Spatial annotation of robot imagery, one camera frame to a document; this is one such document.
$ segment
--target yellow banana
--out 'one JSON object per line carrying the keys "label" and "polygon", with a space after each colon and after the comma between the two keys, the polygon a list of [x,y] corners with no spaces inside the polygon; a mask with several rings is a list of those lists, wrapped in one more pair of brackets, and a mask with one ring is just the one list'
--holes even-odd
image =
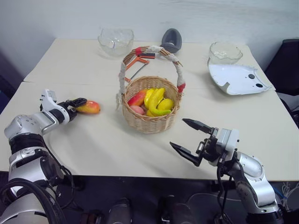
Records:
{"label": "yellow banana", "polygon": [[154,91],[149,99],[149,110],[155,116],[163,116],[169,114],[171,110],[158,110],[157,106],[164,97],[165,88]]}
{"label": "yellow banana", "polygon": [[145,105],[146,109],[149,108],[149,99],[155,90],[156,90],[155,88],[151,88],[151,89],[147,90],[147,92],[145,94],[144,105]]}
{"label": "yellow banana", "polygon": [[157,109],[158,110],[171,110],[173,108],[173,105],[174,105],[173,101],[171,99],[166,98],[159,103]]}
{"label": "yellow banana", "polygon": [[146,116],[148,116],[148,117],[154,117],[154,115],[150,112],[150,110],[146,111]]}

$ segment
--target black chair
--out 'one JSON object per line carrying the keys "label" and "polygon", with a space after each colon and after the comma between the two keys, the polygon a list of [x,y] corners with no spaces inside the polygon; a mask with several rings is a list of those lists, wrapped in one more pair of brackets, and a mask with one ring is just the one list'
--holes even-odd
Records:
{"label": "black chair", "polygon": [[[265,74],[277,93],[299,95],[299,39],[283,40]],[[291,111],[287,103],[283,103],[299,128],[299,111]]]}

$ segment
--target blue cable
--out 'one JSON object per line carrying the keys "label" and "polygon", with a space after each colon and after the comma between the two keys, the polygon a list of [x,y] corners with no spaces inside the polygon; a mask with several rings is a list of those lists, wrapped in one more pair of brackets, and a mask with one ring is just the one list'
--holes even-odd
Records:
{"label": "blue cable", "polygon": [[273,189],[274,189],[274,191],[275,191],[279,196],[281,196],[282,198],[288,199],[287,197],[283,196],[283,194],[280,193],[280,191],[277,190],[276,187],[273,187]]}

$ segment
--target clear glass bowl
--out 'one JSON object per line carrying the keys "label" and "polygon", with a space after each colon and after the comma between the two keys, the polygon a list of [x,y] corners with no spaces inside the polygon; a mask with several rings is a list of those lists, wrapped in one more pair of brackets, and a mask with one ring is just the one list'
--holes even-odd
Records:
{"label": "clear glass bowl", "polygon": [[240,49],[225,42],[215,42],[210,46],[210,63],[212,64],[235,64],[243,56]]}
{"label": "clear glass bowl", "polygon": [[110,56],[128,54],[133,46],[134,33],[131,29],[104,28],[98,41],[102,49]]}

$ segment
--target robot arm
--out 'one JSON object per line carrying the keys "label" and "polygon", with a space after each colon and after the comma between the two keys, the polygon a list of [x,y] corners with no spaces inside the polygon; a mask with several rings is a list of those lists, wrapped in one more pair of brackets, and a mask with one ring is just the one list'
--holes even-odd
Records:
{"label": "robot arm", "polygon": [[[59,124],[65,125],[72,121],[77,115],[73,107],[84,105],[86,99],[78,98],[56,104],[55,93],[46,89],[40,100],[42,101],[40,112],[15,117],[4,131],[12,151],[9,158],[9,184],[27,181],[23,183],[27,188],[24,189],[24,186],[19,184],[7,190],[6,200],[10,205],[0,217],[0,224],[47,224],[49,217],[45,217],[48,214],[44,204],[48,201],[56,203],[56,188],[63,180],[64,174],[57,162],[49,155],[43,135],[57,128]],[[47,195],[48,199],[44,198],[41,203],[36,194],[26,194],[30,183],[41,186],[43,194]]]}
{"label": "robot arm", "polygon": [[238,152],[239,131],[209,127],[199,121],[183,119],[196,130],[210,134],[200,142],[196,154],[182,146],[170,142],[171,146],[184,158],[199,166],[202,158],[212,166],[221,168],[224,174],[233,177],[236,190],[248,213],[249,224],[282,224],[283,220],[275,199],[272,186],[265,177],[264,165],[254,156]]}

